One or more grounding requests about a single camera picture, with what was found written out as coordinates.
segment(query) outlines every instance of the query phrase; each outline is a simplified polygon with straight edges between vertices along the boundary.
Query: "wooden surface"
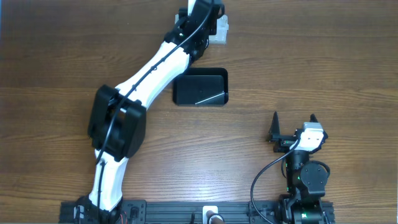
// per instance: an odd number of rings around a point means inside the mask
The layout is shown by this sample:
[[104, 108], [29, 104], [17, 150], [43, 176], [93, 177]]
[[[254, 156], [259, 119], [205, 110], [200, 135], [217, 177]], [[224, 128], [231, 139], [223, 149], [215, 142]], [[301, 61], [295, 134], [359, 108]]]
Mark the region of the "wooden surface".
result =
[[[280, 156], [272, 114], [292, 134], [315, 113], [329, 134], [325, 200], [338, 223], [395, 223], [398, 2], [224, 0], [227, 45], [194, 66], [229, 72], [229, 102], [177, 107], [168, 87], [148, 111], [125, 198], [248, 201]], [[96, 90], [135, 74], [186, 1], [3, 0], [0, 43], [0, 222], [57, 222], [61, 201], [91, 191], [86, 128]], [[279, 166], [255, 197], [275, 200]]]

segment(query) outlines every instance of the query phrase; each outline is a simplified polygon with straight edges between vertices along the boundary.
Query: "table top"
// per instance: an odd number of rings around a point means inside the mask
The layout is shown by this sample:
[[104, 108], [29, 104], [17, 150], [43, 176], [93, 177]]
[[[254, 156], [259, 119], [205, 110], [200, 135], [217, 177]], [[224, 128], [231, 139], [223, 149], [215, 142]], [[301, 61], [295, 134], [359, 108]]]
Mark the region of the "table top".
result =
[[[293, 134], [315, 113], [329, 139], [325, 200], [338, 223], [395, 223], [398, 2], [224, 0], [227, 45], [194, 67], [229, 73], [223, 107], [178, 107], [168, 86], [147, 114], [124, 198], [249, 201], [254, 176], [280, 154], [274, 111]], [[91, 191], [86, 135], [96, 90], [134, 75], [186, 1], [5, 0], [0, 45], [0, 222], [57, 222], [60, 202]], [[286, 183], [274, 166], [256, 200]]]

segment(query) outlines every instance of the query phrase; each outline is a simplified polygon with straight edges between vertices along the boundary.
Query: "wooden table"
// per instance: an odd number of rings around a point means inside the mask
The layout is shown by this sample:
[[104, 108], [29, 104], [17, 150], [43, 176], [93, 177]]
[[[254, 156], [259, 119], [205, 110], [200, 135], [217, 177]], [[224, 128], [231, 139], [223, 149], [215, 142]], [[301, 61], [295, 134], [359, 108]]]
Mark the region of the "wooden table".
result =
[[[227, 45], [195, 67], [229, 72], [224, 107], [173, 104], [147, 115], [124, 198], [245, 201], [280, 154], [272, 114], [292, 134], [315, 113], [329, 134], [315, 159], [331, 167], [325, 200], [338, 223], [395, 223], [398, 2], [225, 0]], [[91, 191], [86, 135], [96, 90], [135, 74], [186, 0], [3, 0], [0, 45], [0, 222], [57, 222], [60, 202]], [[279, 166], [258, 200], [286, 190]]]

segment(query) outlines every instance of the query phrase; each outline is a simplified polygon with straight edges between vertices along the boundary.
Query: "black mounting base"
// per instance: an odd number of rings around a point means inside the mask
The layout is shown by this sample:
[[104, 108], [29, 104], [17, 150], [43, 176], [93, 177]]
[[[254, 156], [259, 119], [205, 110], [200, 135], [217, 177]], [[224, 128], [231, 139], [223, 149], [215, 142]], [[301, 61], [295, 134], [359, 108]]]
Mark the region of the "black mounting base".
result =
[[[250, 202], [146, 202], [145, 200], [124, 200], [122, 202], [123, 224], [202, 224], [202, 210], [205, 205], [216, 205], [227, 224], [266, 224], [252, 208]], [[260, 212], [274, 223], [278, 202], [256, 201]], [[73, 219], [75, 202], [63, 202], [59, 223], [76, 223]], [[331, 223], [335, 223], [333, 204], [323, 202], [323, 209]], [[95, 224], [97, 221], [85, 216], [77, 223]]]

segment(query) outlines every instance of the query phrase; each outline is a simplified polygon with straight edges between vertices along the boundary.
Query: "wood grain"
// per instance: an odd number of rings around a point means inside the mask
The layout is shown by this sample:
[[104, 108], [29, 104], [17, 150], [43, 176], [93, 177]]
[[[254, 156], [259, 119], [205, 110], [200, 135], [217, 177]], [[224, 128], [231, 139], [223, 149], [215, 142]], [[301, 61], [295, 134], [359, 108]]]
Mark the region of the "wood grain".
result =
[[[338, 223], [396, 223], [398, 2], [224, 0], [227, 45], [194, 66], [229, 72], [228, 104], [177, 107], [168, 87], [148, 111], [125, 198], [248, 201], [280, 155], [265, 142], [315, 113], [329, 134], [326, 200]], [[92, 188], [86, 128], [96, 89], [115, 86], [157, 51], [183, 0], [3, 0], [0, 222], [57, 222], [60, 202]], [[285, 180], [272, 167], [256, 198]]]

